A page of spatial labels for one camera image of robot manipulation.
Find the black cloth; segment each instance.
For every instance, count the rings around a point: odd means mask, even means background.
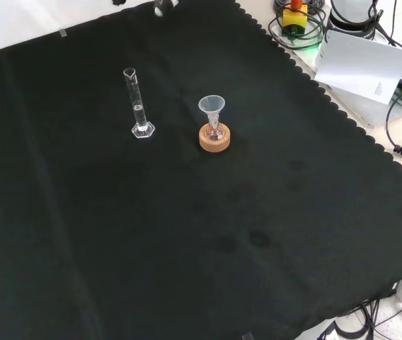
[[[233,1],[67,33],[0,51],[1,340],[293,340],[402,278],[401,167]]]

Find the clear plastic clip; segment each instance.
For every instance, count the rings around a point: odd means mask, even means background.
[[[255,338],[253,338],[253,335],[251,334],[251,332],[249,331],[247,334],[242,336],[243,340],[255,340]]]

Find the hexagonal cylinder base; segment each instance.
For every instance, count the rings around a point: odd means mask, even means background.
[[[146,130],[141,131],[138,128],[138,124],[135,124],[135,126],[132,129],[132,133],[135,135],[136,138],[149,138],[152,136],[155,130],[156,130],[155,126],[153,126],[151,122],[147,122]]]

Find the white paper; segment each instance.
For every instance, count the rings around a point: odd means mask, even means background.
[[[388,104],[402,75],[402,49],[327,32],[315,80]]]

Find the white object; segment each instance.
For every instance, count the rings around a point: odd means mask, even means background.
[[[352,21],[353,23],[361,23],[367,19],[368,9],[371,6],[371,0],[333,0],[336,9],[339,14],[343,17]],[[341,18],[339,18],[335,11],[332,11],[332,15],[337,18],[339,21],[344,22]]]
[[[330,30],[315,80],[388,104],[402,75],[402,49]]]

